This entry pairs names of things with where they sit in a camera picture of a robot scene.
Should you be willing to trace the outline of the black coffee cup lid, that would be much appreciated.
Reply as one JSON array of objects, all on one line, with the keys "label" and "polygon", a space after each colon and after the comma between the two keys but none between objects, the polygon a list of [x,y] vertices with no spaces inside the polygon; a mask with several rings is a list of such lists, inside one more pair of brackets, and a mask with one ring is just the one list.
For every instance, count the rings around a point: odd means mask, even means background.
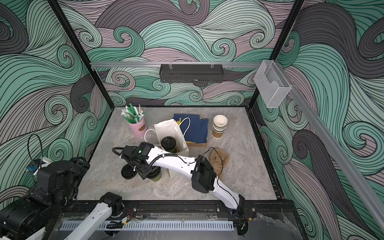
[{"label": "black coffee cup lid", "polygon": [[134,178],[136,174],[137,172],[130,165],[125,165],[121,170],[121,175],[126,180]]}]

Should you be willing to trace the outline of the white paper takeout bag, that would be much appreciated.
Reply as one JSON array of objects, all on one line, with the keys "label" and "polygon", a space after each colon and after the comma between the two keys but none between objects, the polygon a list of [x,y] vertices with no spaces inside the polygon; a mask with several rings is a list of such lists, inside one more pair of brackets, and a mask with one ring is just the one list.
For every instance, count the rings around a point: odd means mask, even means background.
[{"label": "white paper takeout bag", "polygon": [[195,159],[188,157],[188,146],[177,122],[174,119],[163,121],[155,124],[152,131],[156,133],[160,143],[165,137],[173,137],[177,142],[178,152],[170,153],[165,151],[161,145],[153,145],[145,141],[142,143],[144,146],[142,154],[145,156],[146,163],[156,169],[165,168],[191,179]]}]

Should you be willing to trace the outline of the brown pulp cup carrier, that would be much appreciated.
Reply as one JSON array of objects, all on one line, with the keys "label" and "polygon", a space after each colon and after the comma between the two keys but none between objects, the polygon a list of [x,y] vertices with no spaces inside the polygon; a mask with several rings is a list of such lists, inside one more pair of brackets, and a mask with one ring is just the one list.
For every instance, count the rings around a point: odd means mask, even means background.
[{"label": "brown pulp cup carrier", "polygon": [[223,169],[228,165],[229,161],[230,155],[225,150],[213,148],[210,156],[210,164],[218,177],[222,174]]}]

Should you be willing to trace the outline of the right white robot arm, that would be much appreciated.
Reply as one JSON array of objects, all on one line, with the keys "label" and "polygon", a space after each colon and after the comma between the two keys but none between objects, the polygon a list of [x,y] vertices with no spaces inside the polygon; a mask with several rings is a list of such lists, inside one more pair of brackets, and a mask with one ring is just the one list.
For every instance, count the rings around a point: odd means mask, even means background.
[{"label": "right white robot arm", "polygon": [[138,174],[143,180],[152,178],[159,168],[172,170],[189,178],[195,191],[212,193],[228,209],[239,213],[244,211],[244,197],[222,183],[214,167],[203,155],[197,158],[184,157],[147,142],[137,147],[115,147],[112,152],[125,160],[134,175]]}]

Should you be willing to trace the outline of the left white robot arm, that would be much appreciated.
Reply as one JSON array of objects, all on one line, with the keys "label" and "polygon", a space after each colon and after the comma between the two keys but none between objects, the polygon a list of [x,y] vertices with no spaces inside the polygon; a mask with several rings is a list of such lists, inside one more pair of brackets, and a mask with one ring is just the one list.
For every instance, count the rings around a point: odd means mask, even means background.
[{"label": "left white robot arm", "polygon": [[[76,194],[78,183],[89,168],[83,157],[40,165],[32,189],[1,210],[1,239],[41,240],[49,224]],[[67,238],[87,240],[106,219],[119,217],[122,212],[122,197],[108,192]]]}]

